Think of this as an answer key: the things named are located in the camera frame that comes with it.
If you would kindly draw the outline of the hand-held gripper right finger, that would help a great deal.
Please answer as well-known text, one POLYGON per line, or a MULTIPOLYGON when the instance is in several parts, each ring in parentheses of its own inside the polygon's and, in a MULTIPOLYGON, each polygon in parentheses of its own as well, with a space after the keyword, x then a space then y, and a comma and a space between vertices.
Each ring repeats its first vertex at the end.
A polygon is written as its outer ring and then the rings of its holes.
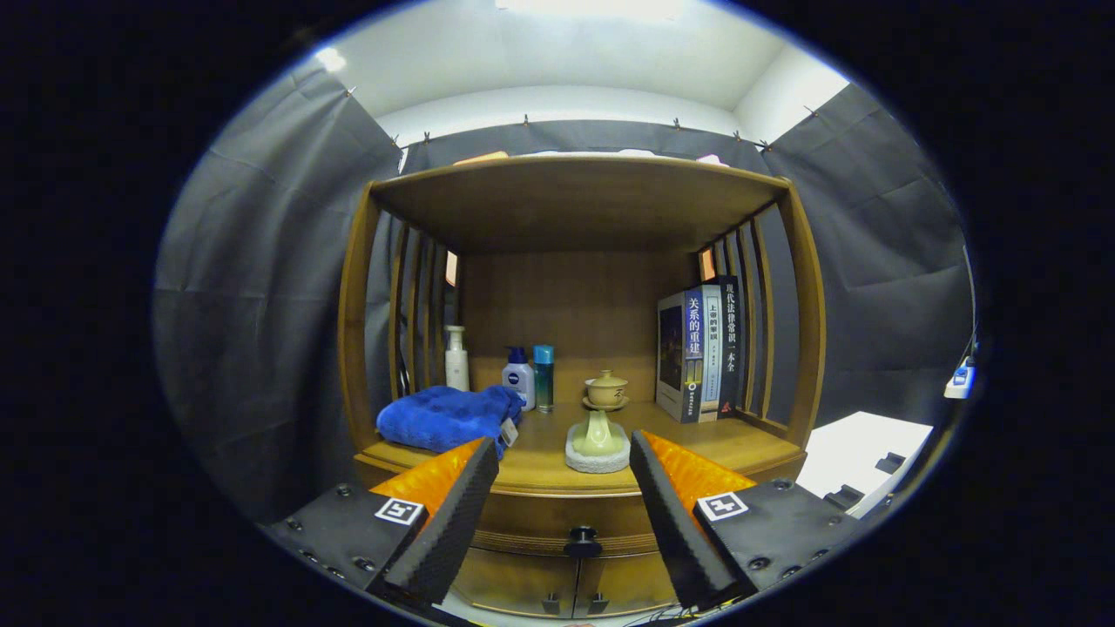
POLYGON ((630 443, 646 515, 686 608, 760 594, 863 536, 857 517, 796 481, 757 482, 648 431, 630 443))

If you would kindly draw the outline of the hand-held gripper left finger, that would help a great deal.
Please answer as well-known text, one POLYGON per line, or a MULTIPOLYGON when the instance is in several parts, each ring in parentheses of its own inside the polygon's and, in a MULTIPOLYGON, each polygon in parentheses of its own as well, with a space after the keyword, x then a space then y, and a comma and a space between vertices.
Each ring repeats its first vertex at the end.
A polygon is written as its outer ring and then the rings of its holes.
POLYGON ((476 438, 377 488, 327 489, 262 531, 338 583, 425 610, 449 594, 497 473, 497 442, 476 438))

